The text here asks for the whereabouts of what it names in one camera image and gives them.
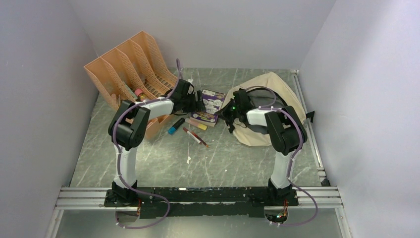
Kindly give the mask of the purple book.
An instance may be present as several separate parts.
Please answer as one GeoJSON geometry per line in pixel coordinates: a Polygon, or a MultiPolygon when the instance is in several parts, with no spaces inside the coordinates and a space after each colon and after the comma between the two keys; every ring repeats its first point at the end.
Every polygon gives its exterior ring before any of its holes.
{"type": "Polygon", "coordinates": [[[190,119],[206,126],[214,127],[218,120],[218,115],[215,113],[222,108],[225,94],[203,89],[202,98],[205,106],[204,110],[190,113],[190,119]]]}

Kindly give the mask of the beige canvas backpack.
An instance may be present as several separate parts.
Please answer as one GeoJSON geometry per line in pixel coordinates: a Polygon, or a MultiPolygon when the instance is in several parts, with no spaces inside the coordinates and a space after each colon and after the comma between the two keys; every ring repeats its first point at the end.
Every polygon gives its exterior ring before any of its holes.
{"type": "MultiPolygon", "coordinates": [[[[273,106],[281,108],[283,106],[292,106],[299,117],[301,123],[308,118],[301,102],[291,87],[274,72],[254,77],[240,85],[230,89],[226,94],[223,107],[227,106],[233,98],[233,92],[245,89],[256,107],[273,106]]],[[[246,146],[269,146],[271,140],[268,131],[263,126],[247,126],[236,119],[232,131],[236,139],[246,146]]]]}

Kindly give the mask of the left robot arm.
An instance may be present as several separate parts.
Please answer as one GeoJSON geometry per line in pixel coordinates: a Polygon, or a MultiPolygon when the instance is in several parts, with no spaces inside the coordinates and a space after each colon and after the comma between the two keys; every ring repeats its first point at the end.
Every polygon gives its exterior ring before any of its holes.
{"type": "Polygon", "coordinates": [[[146,135],[149,120],[178,112],[184,114],[205,108],[203,93],[183,79],[156,99],[133,102],[124,100],[115,113],[108,133],[116,152],[116,175],[111,191],[124,206],[133,205],[140,194],[135,175],[137,148],[146,135]]]}

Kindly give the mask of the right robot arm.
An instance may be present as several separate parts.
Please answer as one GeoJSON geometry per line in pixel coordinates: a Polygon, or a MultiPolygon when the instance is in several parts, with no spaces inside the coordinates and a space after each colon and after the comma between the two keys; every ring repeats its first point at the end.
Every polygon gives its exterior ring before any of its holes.
{"type": "Polygon", "coordinates": [[[277,93],[262,86],[238,89],[226,106],[215,113],[233,133],[235,121],[245,128],[268,135],[276,151],[267,199],[280,205],[292,191],[290,175],[294,158],[306,142],[307,134],[295,109],[277,93]]]}

